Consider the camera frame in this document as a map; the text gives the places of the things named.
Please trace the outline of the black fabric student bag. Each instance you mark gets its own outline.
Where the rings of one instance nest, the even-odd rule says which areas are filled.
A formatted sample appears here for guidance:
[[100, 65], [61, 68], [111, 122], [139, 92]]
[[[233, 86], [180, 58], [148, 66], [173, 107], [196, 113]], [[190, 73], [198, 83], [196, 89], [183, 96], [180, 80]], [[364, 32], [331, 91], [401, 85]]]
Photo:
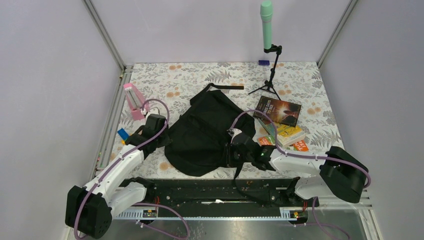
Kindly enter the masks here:
[[217, 168], [255, 165], [252, 154], [231, 146], [228, 129], [236, 128], [252, 138], [254, 118], [244, 113], [223, 90], [243, 90], [242, 86], [208, 84], [190, 99], [189, 109], [170, 127], [170, 143], [164, 154], [178, 171], [201, 177]]

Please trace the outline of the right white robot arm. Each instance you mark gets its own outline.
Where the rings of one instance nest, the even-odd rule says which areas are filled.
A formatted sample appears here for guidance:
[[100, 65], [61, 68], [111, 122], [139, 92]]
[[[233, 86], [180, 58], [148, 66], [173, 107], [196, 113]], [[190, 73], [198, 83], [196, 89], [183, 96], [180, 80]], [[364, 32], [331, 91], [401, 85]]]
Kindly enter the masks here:
[[286, 198], [293, 206], [324, 196], [357, 204], [363, 189], [370, 184], [368, 168], [338, 146], [331, 146], [325, 153], [297, 153], [275, 145], [259, 145], [238, 128], [227, 132], [231, 137], [231, 156], [236, 163], [250, 163], [262, 171], [309, 174], [309, 177], [293, 179], [288, 187]]

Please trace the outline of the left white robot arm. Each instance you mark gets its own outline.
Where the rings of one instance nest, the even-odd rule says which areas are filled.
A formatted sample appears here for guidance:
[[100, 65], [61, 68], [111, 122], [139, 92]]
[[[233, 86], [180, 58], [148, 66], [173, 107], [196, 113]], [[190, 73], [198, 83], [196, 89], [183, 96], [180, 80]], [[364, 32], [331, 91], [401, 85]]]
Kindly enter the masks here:
[[158, 113], [148, 113], [145, 123], [126, 140], [121, 152], [107, 167], [84, 186], [73, 186], [67, 193], [65, 224], [78, 233], [94, 239], [101, 238], [112, 220], [133, 204], [152, 204], [155, 192], [142, 183], [131, 182], [119, 186], [136, 166], [157, 148], [169, 142], [168, 121]]

